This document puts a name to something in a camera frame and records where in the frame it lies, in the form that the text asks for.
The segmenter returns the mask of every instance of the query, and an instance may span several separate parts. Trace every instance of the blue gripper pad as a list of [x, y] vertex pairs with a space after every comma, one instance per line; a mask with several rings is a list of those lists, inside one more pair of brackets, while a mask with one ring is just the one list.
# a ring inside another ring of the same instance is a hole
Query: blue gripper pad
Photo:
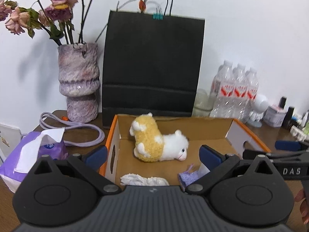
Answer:
[[93, 170], [97, 171], [102, 164], [107, 160], [108, 151], [106, 146], [99, 146], [93, 149], [86, 156], [83, 156], [82, 161]]
[[212, 170], [215, 167], [219, 166], [224, 160], [225, 157], [213, 150], [207, 145], [202, 145], [200, 147], [200, 161], [209, 169]]
[[300, 150], [301, 145], [298, 141], [277, 140], [275, 142], [275, 148], [277, 150], [286, 150], [295, 152]]

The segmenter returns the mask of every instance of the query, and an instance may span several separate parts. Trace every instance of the marbled ceramic vase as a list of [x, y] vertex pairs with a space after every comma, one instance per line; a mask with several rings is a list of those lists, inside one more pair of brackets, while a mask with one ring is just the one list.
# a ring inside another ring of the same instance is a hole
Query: marbled ceramic vase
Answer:
[[100, 87], [98, 45], [68, 44], [58, 47], [59, 91], [67, 96], [70, 121], [88, 123], [98, 116], [95, 91]]

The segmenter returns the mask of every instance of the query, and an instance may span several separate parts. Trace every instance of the metal screw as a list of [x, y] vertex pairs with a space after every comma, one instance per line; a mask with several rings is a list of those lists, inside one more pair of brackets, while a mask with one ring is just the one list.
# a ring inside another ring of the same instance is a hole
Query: metal screw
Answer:
[[113, 192], [118, 191], [118, 186], [109, 184], [109, 185], [104, 186], [103, 190], [108, 193], [113, 193]]
[[203, 190], [203, 186], [200, 184], [191, 184], [188, 186], [188, 190], [191, 192], [199, 192]]

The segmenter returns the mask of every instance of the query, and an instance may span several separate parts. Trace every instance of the stuffed animal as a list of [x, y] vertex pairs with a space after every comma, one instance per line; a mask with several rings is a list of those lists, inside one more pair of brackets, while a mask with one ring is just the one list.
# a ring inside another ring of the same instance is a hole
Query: stuffed animal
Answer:
[[142, 161], [185, 160], [187, 157], [187, 138], [180, 130], [162, 135], [152, 113], [137, 117], [131, 124], [130, 135], [135, 137], [134, 155]]

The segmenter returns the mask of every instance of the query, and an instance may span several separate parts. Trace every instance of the bottle label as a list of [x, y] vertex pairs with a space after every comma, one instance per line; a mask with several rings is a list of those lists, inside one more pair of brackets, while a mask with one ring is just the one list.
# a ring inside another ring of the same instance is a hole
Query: bottle label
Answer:
[[236, 98], [245, 98], [247, 96], [247, 88], [245, 85], [235, 86], [233, 96]]
[[231, 97], [234, 91], [234, 84], [221, 83], [220, 86], [220, 96]]
[[256, 93], [257, 93], [257, 88], [249, 87], [248, 93], [247, 93], [248, 99], [251, 99], [251, 100], [255, 99]]
[[221, 84], [221, 82], [219, 80], [215, 80], [215, 81], [213, 81], [213, 83], [211, 85], [211, 92], [214, 92], [216, 94], [216, 96], [219, 93], [220, 84]]

